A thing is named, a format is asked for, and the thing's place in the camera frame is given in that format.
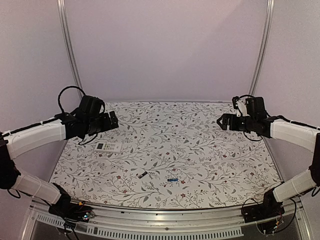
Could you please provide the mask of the white remote control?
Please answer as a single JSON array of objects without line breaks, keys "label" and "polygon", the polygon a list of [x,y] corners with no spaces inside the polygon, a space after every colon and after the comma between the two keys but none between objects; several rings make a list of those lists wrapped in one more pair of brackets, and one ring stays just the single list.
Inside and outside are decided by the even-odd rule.
[{"label": "white remote control", "polygon": [[99,153],[120,153],[122,144],[114,142],[98,142],[94,150]]}]

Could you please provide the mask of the black battery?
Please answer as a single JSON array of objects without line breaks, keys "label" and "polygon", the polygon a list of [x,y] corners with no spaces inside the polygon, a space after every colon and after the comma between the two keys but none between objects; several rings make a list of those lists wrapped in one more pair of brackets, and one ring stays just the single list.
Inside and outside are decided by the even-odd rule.
[{"label": "black battery", "polygon": [[143,178],[144,176],[146,176],[148,173],[145,171],[144,173],[138,175],[138,178],[141,179]]}]

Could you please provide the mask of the blue battery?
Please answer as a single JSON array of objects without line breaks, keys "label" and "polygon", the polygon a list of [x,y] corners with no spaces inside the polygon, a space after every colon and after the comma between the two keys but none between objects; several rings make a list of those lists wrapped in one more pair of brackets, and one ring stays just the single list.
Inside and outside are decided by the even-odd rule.
[{"label": "blue battery", "polygon": [[167,179],[168,182],[177,182],[178,179],[177,178],[169,178]]}]

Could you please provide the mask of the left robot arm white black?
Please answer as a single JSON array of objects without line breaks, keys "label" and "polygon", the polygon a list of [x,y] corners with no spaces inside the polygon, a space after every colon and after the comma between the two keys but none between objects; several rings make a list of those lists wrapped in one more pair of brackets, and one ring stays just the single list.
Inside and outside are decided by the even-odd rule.
[{"label": "left robot arm white black", "polygon": [[45,200],[63,216],[74,213],[70,196],[61,187],[19,170],[14,160],[44,145],[72,138],[84,139],[118,128],[114,111],[106,112],[105,103],[94,96],[84,95],[72,112],[62,110],[54,117],[0,135],[0,188],[16,190]]}]

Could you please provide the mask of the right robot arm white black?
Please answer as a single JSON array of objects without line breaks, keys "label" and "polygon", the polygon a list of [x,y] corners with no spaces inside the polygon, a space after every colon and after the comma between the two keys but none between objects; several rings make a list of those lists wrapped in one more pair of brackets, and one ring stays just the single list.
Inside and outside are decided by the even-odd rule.
[{"label": "right robot arm white black", "polygon": [[252,95],[232,98],[236,113],[224,113],[216,123],[226,131],[244,134],[256,133],[259,137],[282,140],[309,150],[312,163],[307,170],[264,193],[258,213],[269,218],[278,205],[296,196],[302,196],[320,185],[320,129],[305,123],[292,121],[282,115],[271,116],[265,109],[264,99]]}]

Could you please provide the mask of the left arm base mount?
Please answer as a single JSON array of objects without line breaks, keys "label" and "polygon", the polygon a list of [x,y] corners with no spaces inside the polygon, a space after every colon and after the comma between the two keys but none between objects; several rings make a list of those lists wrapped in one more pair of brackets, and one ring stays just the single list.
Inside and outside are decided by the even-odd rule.
[{"label": "left arm base mount", "polygon": [[71,222],[88,223],[90,219],[95,217],[93,208],[86,205],[85,201],[80,201],[77,203],[69,202],[68,204],[52,204],[49,207],[48,212]]}]

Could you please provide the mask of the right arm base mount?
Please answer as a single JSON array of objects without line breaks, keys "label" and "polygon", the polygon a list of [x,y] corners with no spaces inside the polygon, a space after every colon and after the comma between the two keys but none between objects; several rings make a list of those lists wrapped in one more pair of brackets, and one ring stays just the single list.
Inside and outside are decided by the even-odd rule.
[{"label": "right arm base mount", "polygon": [[245,223],[256,223],[258,231],[263,235],[274,234],[284,223],[285,209],[283,205],[276,204],[273,207],[265,207],[263,203],[258,203],[250,198],[255,204],[245,205],[246,200],[241,207],[241,214]]}]

